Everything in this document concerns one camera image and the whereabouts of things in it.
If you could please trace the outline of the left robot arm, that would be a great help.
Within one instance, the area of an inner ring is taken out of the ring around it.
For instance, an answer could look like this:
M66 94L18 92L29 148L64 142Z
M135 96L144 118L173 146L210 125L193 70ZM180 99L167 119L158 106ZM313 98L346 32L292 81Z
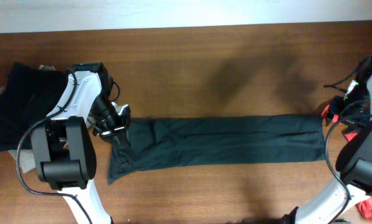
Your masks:
M113 78L101 62L74 64L55 108L30 133L35 168L51 195L63 197L78 223L112 223L94 177L96 153L88 132L114 146L128 146L131 110L109 100Z

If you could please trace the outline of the dark green Nike t-shirt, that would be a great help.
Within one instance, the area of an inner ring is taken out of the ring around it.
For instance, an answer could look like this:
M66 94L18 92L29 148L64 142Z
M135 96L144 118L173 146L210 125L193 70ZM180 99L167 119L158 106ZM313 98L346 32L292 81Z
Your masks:
M108 183L172 167L312 162L325 158L322 119L285 114L230 118L132 119L130 145L113 145Z

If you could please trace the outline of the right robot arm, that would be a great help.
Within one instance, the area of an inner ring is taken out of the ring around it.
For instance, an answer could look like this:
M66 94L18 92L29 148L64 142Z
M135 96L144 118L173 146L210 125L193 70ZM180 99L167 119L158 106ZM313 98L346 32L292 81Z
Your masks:
M285 214L285 224L336 223L350 207L372 197L372 54L363 59L347 79L343 96L336 96L325 109L323 118L332 123L325 137L329 145L333 130L347 126L344 135L351 138L340 151L336 163L326 163L333 179L320 193L301 207Z

